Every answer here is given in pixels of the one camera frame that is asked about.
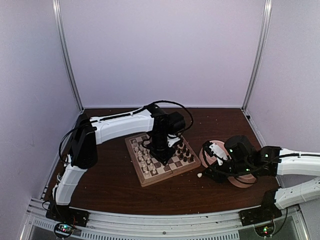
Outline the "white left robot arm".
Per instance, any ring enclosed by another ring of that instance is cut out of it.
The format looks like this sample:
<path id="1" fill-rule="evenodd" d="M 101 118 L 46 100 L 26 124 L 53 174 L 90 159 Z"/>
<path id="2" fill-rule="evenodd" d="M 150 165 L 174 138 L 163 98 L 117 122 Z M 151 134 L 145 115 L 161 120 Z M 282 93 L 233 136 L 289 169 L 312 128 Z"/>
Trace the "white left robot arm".
<path id="1" fill-rule="evenodd" d="M 167 113 L 157 102 L 108 116 L 88 117 L 81 114 L 75 127 L 66 134 L 70 148 L 63 160 L 64 172 L 52 189 L 53 215 L 61 222 L 72 218 L 72 211 L 66 206 L 70 204 L 84 173 L 97 164 L 99 145 L 120 137 L 145 133 L 148 143 L 142 142 L 136 148 L 142 155 L 157 160 L 165 167 L 187 129 L 181 113 Z"/>

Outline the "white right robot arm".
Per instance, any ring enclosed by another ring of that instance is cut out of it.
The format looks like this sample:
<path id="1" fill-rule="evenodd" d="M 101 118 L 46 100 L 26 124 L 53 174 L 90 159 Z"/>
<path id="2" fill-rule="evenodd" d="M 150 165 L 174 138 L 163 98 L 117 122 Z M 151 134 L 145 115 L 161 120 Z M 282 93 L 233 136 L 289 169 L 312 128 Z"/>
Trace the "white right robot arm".
<path id="1" fill-rule="evenodd" d="M 206 141 L 199 158 L 206 176 L 217 183 L 251 186 L 259 177 L 275 177 L 279 186 L 266 191 L 259 206 L 240 212 L 242 218 L 266 221 L 282 210 L 320 197 L 320 154 L 265 145 L 256 149 L 245 135 L 225 142 Z"/>

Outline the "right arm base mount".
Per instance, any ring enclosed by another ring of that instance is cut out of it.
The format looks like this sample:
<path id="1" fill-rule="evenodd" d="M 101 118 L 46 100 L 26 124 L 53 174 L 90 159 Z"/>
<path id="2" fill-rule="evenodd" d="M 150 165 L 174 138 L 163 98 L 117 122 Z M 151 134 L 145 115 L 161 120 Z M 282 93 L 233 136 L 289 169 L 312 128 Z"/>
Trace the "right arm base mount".
<path id="1" fill-rule="evenodd" d="M 259 206 L 255 208 L 241 210 L 239 217 L 242 226 L 255 225 L 263 222 L 271 221 L 272 219 L 282 216 L 282 211 L 275 205 Z"/>

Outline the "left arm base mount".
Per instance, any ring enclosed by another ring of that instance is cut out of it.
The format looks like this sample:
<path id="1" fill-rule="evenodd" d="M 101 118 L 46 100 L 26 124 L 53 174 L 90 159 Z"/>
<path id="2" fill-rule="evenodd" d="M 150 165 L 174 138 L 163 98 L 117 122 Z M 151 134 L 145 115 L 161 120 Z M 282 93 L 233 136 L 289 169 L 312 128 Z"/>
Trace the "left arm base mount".
<path id="1" fill-rule="evenodd" d="M 72 226 L 86 227 L 89 215 L 90 213 L 88 211 L 67 207 L 58 209 L 52 208 L 46 212 L 45 217 Z"/>

